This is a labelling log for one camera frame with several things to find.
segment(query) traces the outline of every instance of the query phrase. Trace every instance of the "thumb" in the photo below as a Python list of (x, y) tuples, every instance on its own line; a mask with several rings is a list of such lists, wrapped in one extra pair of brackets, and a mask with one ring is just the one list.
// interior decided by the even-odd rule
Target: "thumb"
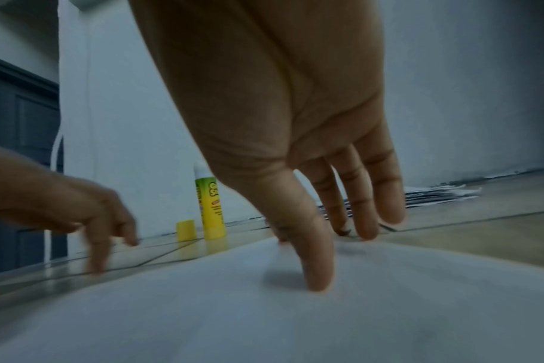
[(223, 183), (248, 199), (282, 237), (294, 246), (308, 288), (326, 289), (334, 274), (332, 234), (316, 203), (291, 169), (234, 178)]

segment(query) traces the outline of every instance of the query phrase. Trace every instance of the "gray door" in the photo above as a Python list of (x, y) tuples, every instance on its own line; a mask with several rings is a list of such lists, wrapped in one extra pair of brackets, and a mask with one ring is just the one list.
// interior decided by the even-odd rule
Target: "gray door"
[[(59, 93), (18, 70), (0, 65), (0, 146), (47, 167), (60, 122)], [(57, 170), (63, 170), (60, 147)], [(43, 262), (44, 233), (0, 222), (0, 272)], [(54, 236), (52, 258), (67, 255), (66, 236)]]

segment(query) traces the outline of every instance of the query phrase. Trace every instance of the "yellow cap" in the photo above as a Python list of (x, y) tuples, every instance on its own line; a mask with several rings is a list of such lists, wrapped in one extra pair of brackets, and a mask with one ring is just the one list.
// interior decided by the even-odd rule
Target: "yellow cap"
[(178, 242), (196, 239), (194, 219), (186, 219), (176, 223), (176, 238)]

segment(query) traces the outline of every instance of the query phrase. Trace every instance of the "yellow glue stick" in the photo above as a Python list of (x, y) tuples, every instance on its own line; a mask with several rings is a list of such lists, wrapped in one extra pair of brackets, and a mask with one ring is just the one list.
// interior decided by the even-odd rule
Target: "yellow glue stick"
[(211, 240), (226, 236), (216, 178), (208, 165), (194, 163), (194, 179), (196, 179), (196, 193), (202, 216), (204, 238)]

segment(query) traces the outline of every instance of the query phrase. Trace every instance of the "stack of papers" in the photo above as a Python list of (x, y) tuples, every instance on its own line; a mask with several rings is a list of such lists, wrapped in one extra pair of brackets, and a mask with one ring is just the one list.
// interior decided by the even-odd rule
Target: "stack of papers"
[[(440, 203), (455, 202), (456, 200), (467, 200), (477, 198), (481, 193), (479, 189), (464, 189), (465, 185), (439, 185), (437, 187), (404, 187), (406, 207), (422, 207)], [(344, 204), (348, 211), (348, 216), (352, 216), (350, 202), (344, 199)], [(323, 205), (318, 208), (328, 219), (326, 210)]]

